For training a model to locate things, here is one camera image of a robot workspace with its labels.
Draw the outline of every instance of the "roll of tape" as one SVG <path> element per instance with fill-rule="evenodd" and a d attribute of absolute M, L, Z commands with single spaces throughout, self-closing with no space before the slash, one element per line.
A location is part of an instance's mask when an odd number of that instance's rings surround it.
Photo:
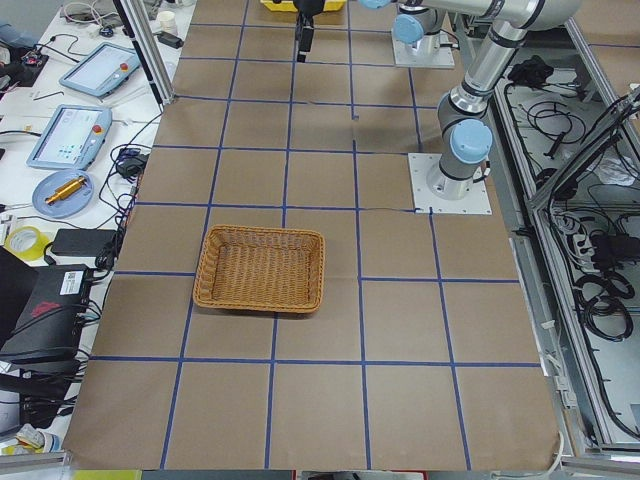
<path fill-rule="evenodd" d="M 44 247 L 49 239 L 34 227 L 22 227 L 7 237 L 4 248 L 25 262 L 37 260 L 44 255 Z"/>

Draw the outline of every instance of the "metal mounting plate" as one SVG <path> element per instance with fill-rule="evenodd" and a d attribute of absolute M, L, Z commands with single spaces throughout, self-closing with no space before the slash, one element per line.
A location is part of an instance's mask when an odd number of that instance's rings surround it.
<path fill-rule="evenodd" d="M 413 189 L 413 206 L 417 213 L 455 213 L 460 215 L 491 215 L 491 205 L 484 182 L 474 183 L 461 200 L 445 200 L 427 185 L 429 168 L 440 161 L 440 154 L 410 153 L 409 169 Z"/>
<path fill-rule="evenodd" d="M 422 67 L 453 69 L 456 64 L 453 59 L 451 47 L 440 47 L 434 52 L 427 51 L 428 42 L 421 41 L 418 48 L 402 43 L 391 36 L 393 42 L 393 55 L 398 67 Z M 440 43 L 448 43 L 449 36 L 440 32 Z"/>

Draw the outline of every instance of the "desk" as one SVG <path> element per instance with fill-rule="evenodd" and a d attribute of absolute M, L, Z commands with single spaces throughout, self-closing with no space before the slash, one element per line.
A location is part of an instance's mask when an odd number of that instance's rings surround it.
<path fill-rule="evenodd" d="M 176 23 L 181 36 L 185 36 L 189 27 L 190 18 L 194 7 L 175 9 Z M 42 37 L 42 43 L 46 43 L 53 35 L 70 34 L 79 37 L 73 51 L 90 52 L 98 44 L 106 39 L 89 38 L 85 29 L 77 24 L 67 23 L 59 17 L 55 17 Z M 52 46 L 61 51 L 66 51 L 67 45 L 72 41 L 69 37 L 60 37 Z M 125 37 L 120 29 L 118 33 L 107 41 L 131 47 L 128 37 Z M 178 63 L 179 50 L 159 44 L 160 52 L 166 64 Z M 158 115 L 158 105 L 151 94 L 146 77 L 142 69 L 135 72 L 117 92 L 99 101 L 96 98 L 82 95 L 78 92 L 62 87 L 58 79 L 73 65 L 71 61 L 59 56 L 55 52 L 45 52 L 51 56 L 42 74 L 32 88 L 20 88 L 6 94 L 0 101 L 0 129 L 23 130 L 29 126 L 31 131 L 42 132 L 51 118 L 54 110 L 60 104 L 76 105 L 101 105 L 110 106 L 113 110 L 114 122 L 106 137 L 96 161 L 87 169 L 94 182 L 94 195 L 87 207 L 81 212 L 63 219 L 81 228 L 95 228 L 113 215 L 113 209 L 98 200 L 98 190 L 103 184 L 112 163 L 109 152 L 119 145 L 127 144 L 131 138 L 144 127 L 148 121 Z M 47 95 L 51 92 L 63 91 L 63 95 L 52 96 L 43 100 L 35 98 Z M 136 139 L 137 143 L 152 145 L 158 129 L 158 121 L 150 124 Z M 51 170 L 39 170 L 26 166 L 26 159 L 35 146 L 36 138 L 28 135 L 3 135 L 0 137 L 0 147 L 6 149 L 6 153 L 0 161 L 0 202 L 5 204 L 30 203 L 31 195 L 38 183 L 49 176 Z M 129 192 L 131 184 L 124 179 L 114 177 L 110 185 L 116 195 Z M 31 217 L 39 215 L 33 208 L 24 208 L 11 211 L 18 217 Z M 31 225 L 40 229 L 49 238 L 55 236 L 60 227 L 66 225 L 46 219 L 29 218 L 19 220 L 18 226 Z M 111 220 L 103 228 L 114 228 L 115 221 Z M 78 261 L 91 262 L 93 259 L 61 258 L 60 263 L 76 263 Z M 32 265 L 43 265 L 42 260 L 31 262 Z M 95 285 L 92 288 L 91 298 L 102 305 L 106 295 L 109 279 Z M 80 347 L 90 351 L 97 331 L 97 325 L 83 329 Z M 67 397 L 78 393 L 80 385 L 71 386 Z M 47 429 L 50 433 L 64 437 L 69 425 L 69 417 L 56 418 L 52 426 Z"/>
<path fill-rule="evenodd" d="M 176 25 L 182 38 L 187 34 L 194 8 L 192 6 L 172 9 L 176 14 Z M 159 31 L 158 22 L 152 22 L 152 31 Z M 78 42 L 73 45 L 73 52 L 89 53 L 102 42 L 133 48 L 131 40 L 122 33 L 121 27 L 116 28 L 116 34 L 112 38 L 90 38 L 86 25 L 69 23 L 59 16 L 56 16 L 51 21 L 51 24 L 42 35 L 42 43 L 47 43 L 51 37 L 61 33 L 78 37 Z M 51 44 L 51 47 L 66 53 L 73 40 L 70 37 L 59 37 Z M 180 57 L 180 50 L 159 42 L 156 43 L 168 70 L 175 71 Z M 0 116 L 15 115 L 20 112 L 20 115 L 25 116 L 50 117 L 61 103 L 110 107 L 113 110 L 114 119 L 124 121 L 147 121 L 158 114 L 158 105 L 151 93 L 142 68 L 139 68 L 119 90 L 101 101 L 95 97 L 62 87 L 58 80 L 73 67 L 74 63 L 47 48 L 43 49 L 43 53 L 51 58 L 35 85 L 30 88 L 18 87 L 16 90 L 6 94 L 0 101 Z M 35 100 L 38 97 L 59 91 L 64 92 L 64 96 L 55 95 L 42 100 Z"/>

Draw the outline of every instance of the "white cable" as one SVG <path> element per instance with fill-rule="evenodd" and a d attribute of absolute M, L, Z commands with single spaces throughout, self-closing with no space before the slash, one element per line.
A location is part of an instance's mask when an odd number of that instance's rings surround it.
<path fill-rule="evenodd" d="M 556 469 L 560 465 L 560 462 L 562 461 L 562 452 L 564 451 L 564 435 L 562 434 L 562 432 L 558 432 L 558 435 L 560 435 L 560 447 L 558 448 L 558 454 L 556 455 L 555 460 L 553 461 L 553 463 L 551 464 L 551 466 L 546 472 L 533 473 L 530 475 L 526 475 L 526 474 L 525 475 L 502 475 L 502 472 L 496 471 L 496 472 L 491 472 L 490 478 L 492 480 L 500 480 L 503 478 L 510 479 L 510 480 L 521 479 L 521 478 L 526 478 L 527 480 L 548 479 L 549 476 L 556 471 Z"/>
<path fill-rule="evenodd" d="M 98 25 L 102 26 L 102 20 L 110 17 L 112 15 L 117 15 L 118 12 L 109 12 L 109 13 L 105 13 L 103 15 L 100 15 L 100 12 L 98 12 L 98 10 L 95 8 L 96 4 L 98 3 L 99 0 L 95 0 L 93 3 L 89 4 L 86 2 L 69 2 L 67 3 L 63 9 L 62 9 L 62 13 L 64 14 L 64 17 L 73 23 L 81 23 L 81 24 L 85 24 L 85 23 L 97 23 Z M 67 9 L 69 8 L 69 6 L 71 5 L 80 5 L 83 7 L 88 7 L 89 11 L 91 12 L 91 16 L 93 17 L 93 20 L 77 20 L 75 18 L 73 18 L 69 12 L 67 11 Z"/>

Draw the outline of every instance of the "screen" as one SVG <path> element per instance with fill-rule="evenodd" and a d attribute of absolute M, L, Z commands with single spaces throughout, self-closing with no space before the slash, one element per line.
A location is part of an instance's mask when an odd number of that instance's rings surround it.
<path fill-rule="evenodd" d="M 127 63 L 131 58 L 131 52 L 105 46 L 94 56 L 82 63 L 67 80 L 76 85 L 97 90 L 104 82 L 112 77 L 114 72 L 120 70 L 120 65 Z"/>
<path fill-rule="evenodd" d="M 35 158 L 59 164 L 75 164 L 99 116 L 100 112 L 95 110 L 62 109 Z"/>

